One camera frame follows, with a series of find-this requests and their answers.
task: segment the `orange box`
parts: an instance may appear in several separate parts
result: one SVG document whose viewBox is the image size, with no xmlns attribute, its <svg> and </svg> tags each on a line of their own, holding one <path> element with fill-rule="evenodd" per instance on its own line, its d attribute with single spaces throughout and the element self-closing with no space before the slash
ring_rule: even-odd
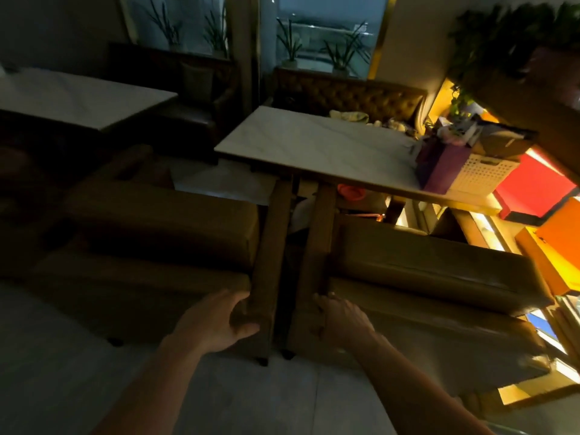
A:
<svg viewBox="0 0 580 435">
<path fill-rule="evenodd" d="M 516 242 L 538 266 L 553 295 L 561 296 L 570 290 L 580 291 L 580 270 L 539 239 L 535 227 L 524 227 L 516 235 Z"/>
<path fill-rule="evenodd" d="M 580 199 L 570 198 L 538 227 L 536 235 L 580 269 Z"/>
</svg>

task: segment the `white tabletop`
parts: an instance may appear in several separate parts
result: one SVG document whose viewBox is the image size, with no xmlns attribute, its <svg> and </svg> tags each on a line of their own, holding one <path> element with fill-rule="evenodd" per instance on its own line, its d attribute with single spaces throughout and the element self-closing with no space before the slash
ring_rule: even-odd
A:
<svg viewBox="0 0 580 435">
<path fill-rule="evenodd" d="M 0 109 L 99 131 L 176 96 L 38 68 L 0 77 Z"/>
<path fill-rule="evenodd" d="M 259 107 L 215 150 L 313 172 L 330 182 L 363 185 L 466 211 L 499 213 L 501 206 L 492 194 L 421 191 L 410 155 L 413 144 L 398 131 Z"/>
</svg>

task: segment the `red object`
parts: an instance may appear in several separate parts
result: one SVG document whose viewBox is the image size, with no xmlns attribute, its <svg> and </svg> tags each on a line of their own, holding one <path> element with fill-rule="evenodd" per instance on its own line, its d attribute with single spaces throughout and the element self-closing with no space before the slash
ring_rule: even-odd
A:
<svg viewBox="0 0 580 435">
<path fill-rule="evenodd" d="M 516 221 L 513 216 L 520 214 L 541 219 L 575 188 L 564 175 L 524 154 L 520 165 L 494 192 L 503 207 L 499 217 Z"/>
<path fill-rule="evenodd" d="M 345 200 L 348 201 L 360 201 L 366 195 L 366 190 L 364 188 L 358 188 L 356 186 L 349 186 L 347 184 L 338 185 L 338 193 L 342 195 Z"/>
</svg>

